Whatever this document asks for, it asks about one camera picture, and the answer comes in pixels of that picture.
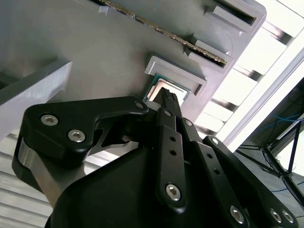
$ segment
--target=metal rod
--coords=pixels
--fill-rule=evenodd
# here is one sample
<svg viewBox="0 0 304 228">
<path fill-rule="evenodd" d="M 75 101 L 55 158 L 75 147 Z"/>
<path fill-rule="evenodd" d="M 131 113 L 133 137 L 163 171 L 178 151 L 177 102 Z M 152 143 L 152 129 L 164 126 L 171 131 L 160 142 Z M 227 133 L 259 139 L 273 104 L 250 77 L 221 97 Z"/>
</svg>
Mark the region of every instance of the metal rod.
<svg viewBox="0 0 304 228">
<path fill-rule="evenodd" d="M 282 181 L 286 185 L 287 189 L 290 191 L 295 200 L 300 204 L 302 210 L 304 210 L 304 195 L 298 188 L 297 184 L 294 183 L 291 177 L 285 176 Z"/>
<path fill-rule="evenodd" d="M 247 154 L 243 153 L 242 151 L 236 150 L 236 153 L 242 155 L 243 157 L 251 160 L 252 162 L 254 162 L 255 164 L 261 166 L 262 168 L 264 168 L 265 170 L 267 170 L 269 173 L 271 173 L 274 176 L 280 176 L 279 173 L 277 173 L 276 171 L 274 171 L 273 169 L 269 168 L 268 166 L 264 165 L 263 163 L 257 161 L 256 159 L 248 156 Z"/>
<path fill-rule="evenodd" d="M 239 147 L 239 149 L 243 149 L 243 150 L 252 150 L 252 151 L 260 151 L 261 149 L 255 149 L 255 148 L 245 148 L 245 147 Z"/>
<path fill-rule="evenodd" d="M 288 166 L 289 173 L 291 173 L 293 171 L 293 165 L 294 165 L 294 160 L 295 160 L 295 151 L 296 151 L 296 146 L 297 146 L 298 140 L 299 140 L 300 130 L 301 130 L 301 122 L 299 122 L 296 126 L 294 144 L 293 144 L 293 148 L 291 150 L 290 161 L 289 161 L 289 166 Z"/>
<path fill-rule="evenodd" d="M 242 144 L 241 146 L 251 146 L 251 147 L 258 147 L 258 148 L 261 148 L 260 146 L 255 146 L 255 145 L 245 145 L 245 144 Z"/>
</svg>

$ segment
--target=bolt hole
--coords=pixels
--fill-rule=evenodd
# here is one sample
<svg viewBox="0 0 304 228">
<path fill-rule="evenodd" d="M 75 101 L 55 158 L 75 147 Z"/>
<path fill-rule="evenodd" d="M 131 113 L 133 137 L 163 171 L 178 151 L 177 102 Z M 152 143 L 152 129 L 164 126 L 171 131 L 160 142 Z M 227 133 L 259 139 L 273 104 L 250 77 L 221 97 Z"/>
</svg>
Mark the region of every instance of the bolt hole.
<svg viewBox="0 0 304 228">
<path fill-rule="evenodd" d="M 73 133 L 73 136 L 80 139 L 81 138 L 81 135 L 79 133 Z"/>
<path fill-rule="evenodd" d="M 136 103 L 136 106 L 139 108 L 143 108 L 143 105 L 141 103 Z"/>
<path fill-rule="evenodd" d="M 170 154 L 173 155 L 173 156 L 177 155 L 177 153 L 175 152 L 175 150 L 170 150 Z"/>
<path fill-rule="evenodd" d="M 46 122 L 53 123 L 53 122 L 54 122 L 54 119 L 51 118 L 51 117 L 47 117 L 47 118 L 46 118 Z"/>
<path fill-rule="evenodd" d="M 217 169 L 213 170 L 217 175 L 220 175 L 220 172 Z"/>
</svg>

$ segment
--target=bright light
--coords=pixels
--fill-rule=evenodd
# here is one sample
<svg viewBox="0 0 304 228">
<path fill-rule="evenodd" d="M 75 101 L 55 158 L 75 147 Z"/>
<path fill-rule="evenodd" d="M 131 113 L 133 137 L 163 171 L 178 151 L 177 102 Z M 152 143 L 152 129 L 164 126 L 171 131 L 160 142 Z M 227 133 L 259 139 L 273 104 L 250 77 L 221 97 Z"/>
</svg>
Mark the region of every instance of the bright light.
<svg viewBox="0 0 304 228">
<path fill-rule="evenodd" d="M 218 132 L 222 128 L 224 123 L 211 115 L 201 113 L 195 121 L 195 125 L 197 125 L 198 127 L 207 128 L 214 132 Z"/>
<path fill-rule="evenodd" d="M 290 36 L 296 37 L 303 29 L 304 19 L 276 0 L 256 1 L 265 6 L 267 10 L 266 20 Z M 303 0 L 284 0 L 284 2 L 290 2 L 291 4 L 294 2 L 293 5 L 297 4 L 301 7 L 301 4 L 296 2 L 303 2 Z"/>
<path fill-rule="evenodd" d="M 209 102 L 206 107 L 204 108 L 203 112 L 214 116 L 215 118 L 221 120 L 221 121 L 227 121 L 230 116 L 233 114 L 232 111 L 214 103 Z"/>
<path fill-rule="evenodd" d="M 292 140 L 279 154 L 278 158 L 284 169 L 288 170 L 291 150 L 293 148 L 294 141 Z M 304 176 L 304 166 L 302 162 L 304 161 L 304 132 L 299 135 L 298 144 L 294 156 L 293 172 Z"/>
<path fill-rule="evenodd" d="M 293 40 L 261 81 L 216 135 L 231 151 L 261 124 L 303 78 L 304 64 L 291 75 L 292 65 L 304 58 L 304 30 Z"/>
<path fill-rule="evenodd" d="M 248 71 L 255 70 L 264 75 L 285 49 L 284 44 L 271 37 L 268 31 L 260 28 L 236 64 Z"/>
<path fill-rule="evenodd" d="M 232 69 L 213 98 L 240 106 L 256 85 L 256 81 Z"/>
</svg>

